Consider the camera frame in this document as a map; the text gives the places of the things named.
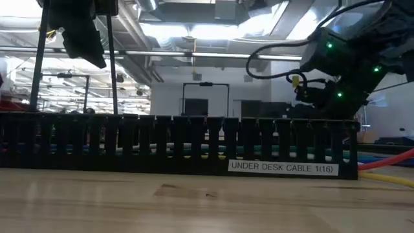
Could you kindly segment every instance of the green led light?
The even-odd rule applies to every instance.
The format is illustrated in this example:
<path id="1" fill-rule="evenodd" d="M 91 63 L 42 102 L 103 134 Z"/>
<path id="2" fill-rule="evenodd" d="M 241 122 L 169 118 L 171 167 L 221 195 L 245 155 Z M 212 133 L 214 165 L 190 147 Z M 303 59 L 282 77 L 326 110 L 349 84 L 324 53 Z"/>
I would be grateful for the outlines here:
<path id="1" fill-rule="evenodd" d="M 374 72 L 380 72 L 381 71 L 381 66 L 376 66 L 373 69 Z"/>

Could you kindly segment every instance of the ceiling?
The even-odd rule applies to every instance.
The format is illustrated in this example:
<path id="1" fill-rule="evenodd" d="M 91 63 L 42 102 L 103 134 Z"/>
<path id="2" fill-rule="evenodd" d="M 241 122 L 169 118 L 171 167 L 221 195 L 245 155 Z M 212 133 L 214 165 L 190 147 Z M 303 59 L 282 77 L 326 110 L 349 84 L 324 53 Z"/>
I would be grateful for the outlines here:
<path id="1" fill-rule="evenodd" d="M 344 1 L 344 3 L 353 4 L 358 1 Z M 306 38 L 318 22 L 334 10 L 336 4 L 333 0 L 163 0 L 156 10 L 145 12 L 137 7 L 136 0 L 119 0 L 119 15 L 112 18 L 114 46 L 116 50 L 196 50 L 249 54 L 269 43 Z M 379 6 L 357 8 L 332 20 L 328 27 L 344 36 L 350 35 L 350 26 L 363 22 L 374 14 Z M 6 6 L 0 8 L 0 45 L 36 47 L 40 17 L 41 9 L 36 0 L 9 1 Z M 95 25 L 100 31 L 102 45 L 108 49 L 106 18 L 97 17 Z M 188 36 L 193 36 L 196 40 L 183 38 Z M 60 34 L 48 40 L 46 46 L 63 48 Z M 275 55 L 301 56 L 304 49 L 305 47 L 278 48 L 266 52 Z M 15 71 L 16 88 L 30 91 L 27 85 L 32 82 L 35 54 L 0 52 L 0 55 L 15 57 L 12 62 L 15 67 L 21 64 Z M 109 66 L 100 70 L 87 61 L 70 60 L 59 54 L 46 54 L 45 57 L 47 58 L 43 60 L 44 73 L 71 71 L 73 74 L 90 74 L 91 86 L 108 89 L 111 87 Z M 264 71 L 267 65 L 268 61 L 255 61 L 252 64 L 259 72 Z M 118 87 L 124 87 L 123 90 L 118 91 L 118 97 L 124 98 L 123 104 L 128 106 L 125 107 L 128 109 L 126 112 L 133 112 L 130 109 L 135 109 L 135 112 L 139 113 L 146 113 L 147 109 L 149 111 L 151 84 L 185 82 L 187 78 L 180 77 L 191 76 L 192 66 L 203 74 L 203 81 L 223 80 L 231 76 L 229 74 L 234 74 L 237 78 L 222 82 L 243 83 L 244 60 L 119 56 L 116 59 L 116 71 L 124 76 L 125 81 L 118 83 Z M 53 85 L 61 85 L 61 80 L 48 79 L 43 80 L 41 84 L 51 85 L 48 84 L 50 82 Z M 44 96 L 48 94 L 69 96 L 71 99 L 68 103 L 79 102 L 72 97 L 76 95 L 82 98 L 83 94 L 79 93 L 77 87 L 84 86 L 85 80 L 73 78 L 68 82 L 75 85 L 75 88 L 55 88 L 55 90 L 41 88 L 40 92 Z M 144 94 L 137 96 L 137 90 L 143 91 Z M 103 112 L 111 112 L 111 90 L 96 89 L 93 92 L 95 94 L 92 96 L 96 97 L 97 101 L 91 106 L 102 107 L 100 109 Z M 57 97 L 53 100 L 50 97 L 47 100 L 62 102 L 58 101 L 62 99 Z M 70 106 L 68 109 L 82 108 L 82 105 L 68 106 Z M 57 111 L 58 107 L 51 104 L 48 105 L 48 109 Z"/>

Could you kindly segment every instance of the label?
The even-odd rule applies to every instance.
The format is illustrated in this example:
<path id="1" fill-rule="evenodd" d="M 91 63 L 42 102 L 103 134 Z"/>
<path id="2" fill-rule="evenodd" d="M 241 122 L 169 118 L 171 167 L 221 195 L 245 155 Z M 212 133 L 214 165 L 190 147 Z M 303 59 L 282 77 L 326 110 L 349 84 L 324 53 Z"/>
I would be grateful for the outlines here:
<path id="1" fill-rule="evenodd" d="M 339 165 L 302 162 L 265 162 L 230 159 L 229 172 L 338 176 Z"/>

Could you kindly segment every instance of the wooden desk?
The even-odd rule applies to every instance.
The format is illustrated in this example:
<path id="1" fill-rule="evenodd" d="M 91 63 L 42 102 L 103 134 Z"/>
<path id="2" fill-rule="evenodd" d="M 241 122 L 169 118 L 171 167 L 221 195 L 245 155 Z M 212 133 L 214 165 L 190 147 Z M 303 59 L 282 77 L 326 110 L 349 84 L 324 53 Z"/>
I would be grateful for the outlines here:
<path id="1" fill-rule="evenodd" d="M 414 178 L 409 168 L 386 168 Z M 414 190 L 314 179 L 0 169 L 0 232 L 414 232 Z"/>

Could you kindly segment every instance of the yellow cable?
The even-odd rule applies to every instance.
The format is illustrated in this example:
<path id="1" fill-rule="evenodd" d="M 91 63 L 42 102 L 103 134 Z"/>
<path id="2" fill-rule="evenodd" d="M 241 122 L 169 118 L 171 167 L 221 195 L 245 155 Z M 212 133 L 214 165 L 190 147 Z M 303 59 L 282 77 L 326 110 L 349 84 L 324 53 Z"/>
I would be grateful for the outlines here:
<path id="1" fill-rule="evenodd" d="M 393 183 L 393 184 L 400 184 L 400 185 L 404 185 L 410 188 L 414 188 L 414 181 L 401 178 L 401 177 L 392 177 L 388 175 L 359 172 L 359 178 L 372 179 L 375 181 L 383 181 L 383 182 L 388 182 L 388 183 Z"/>

